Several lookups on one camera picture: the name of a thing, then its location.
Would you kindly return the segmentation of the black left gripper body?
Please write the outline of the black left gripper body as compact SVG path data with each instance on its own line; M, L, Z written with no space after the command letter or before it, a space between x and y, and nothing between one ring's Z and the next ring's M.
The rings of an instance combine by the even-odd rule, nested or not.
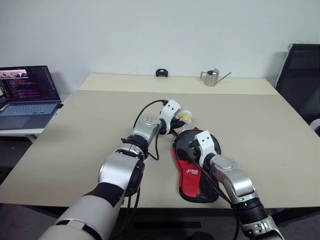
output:
M178 132L176 131L176 129L179 129L181 127L181 120L173 117L171 122L170 122L170 127L169 127L169 131L168 131L168 135L173 135L173 136L178 136Z

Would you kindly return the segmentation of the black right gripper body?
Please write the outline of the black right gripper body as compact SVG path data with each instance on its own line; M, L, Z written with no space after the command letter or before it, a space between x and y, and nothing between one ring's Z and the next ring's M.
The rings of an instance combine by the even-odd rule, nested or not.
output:
M194 155L188 155L188 162L191 164L199 164L201 157L200 146L194 148Z

